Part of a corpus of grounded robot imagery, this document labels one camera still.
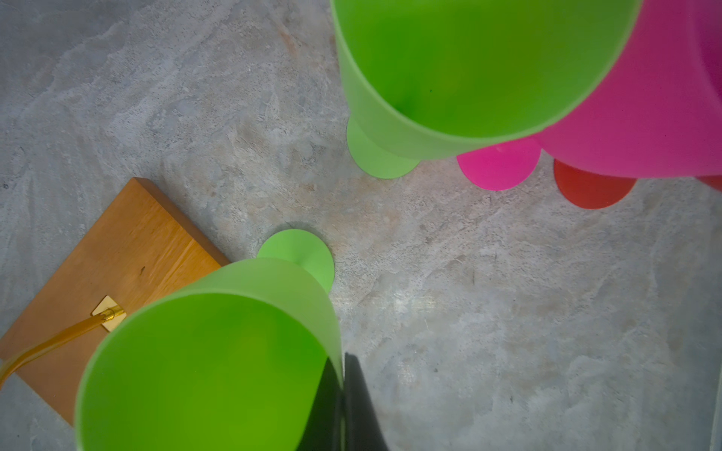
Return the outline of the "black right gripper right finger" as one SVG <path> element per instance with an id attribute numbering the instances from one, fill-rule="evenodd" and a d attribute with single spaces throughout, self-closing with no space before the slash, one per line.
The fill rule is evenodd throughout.
<path id="1" fill-rule="evenodd" d="M 389 451 L 359 359 L 344 355 L 345 449 L 357 451 Z"/>

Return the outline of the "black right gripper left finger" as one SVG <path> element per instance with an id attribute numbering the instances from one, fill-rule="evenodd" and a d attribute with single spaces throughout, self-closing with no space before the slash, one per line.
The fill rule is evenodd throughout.
<path id="1" fill-rule="evenodd" d="M 339 451 L 341 449 L 342 385 L 330 359 L 312 404 L 298 451 Z"/>

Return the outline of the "red wine glass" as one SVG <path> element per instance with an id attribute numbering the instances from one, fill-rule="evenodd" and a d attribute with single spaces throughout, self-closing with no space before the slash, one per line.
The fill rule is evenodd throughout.
<path id="1" fill-rule="evenodd" d="M 695 180 L 721 191 L 721 162 L 711 167 L 691 167 L 664 160 L 629 160 L 620 165 L 580 167 L 554 159 L 553 173 L 558 191 L 573 205 L 601 210 L 625 199 L 641 180 Z"/>

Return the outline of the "green wine glass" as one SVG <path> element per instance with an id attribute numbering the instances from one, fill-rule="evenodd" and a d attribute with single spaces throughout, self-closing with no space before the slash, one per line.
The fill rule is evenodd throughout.
<path id="1" fill-rule="evenodd" d="M 335 264 L 288 229 L 130 314 L 92 355 L 81 450 L 297 450 L 327 359 L 343 386 Z"/>
<path id="2" fill-rule="evenodd" d="M 334 1 L 347 144 L 396 179 L 535 135 L 586 101 L 620 57 L 637 1 Z"/>

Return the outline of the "pink wine glass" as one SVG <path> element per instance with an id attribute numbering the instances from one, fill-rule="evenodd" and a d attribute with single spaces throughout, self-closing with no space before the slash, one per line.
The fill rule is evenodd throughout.
<path id="1" fill-rule="evenodd" d="M 592 95 L 531 137 L 461 155 L 473 184 L 503 191 L 540 156 L 580 167 L 670 161 L 721 162 L 721 5 L 646 1 L 620 58 Z"/>

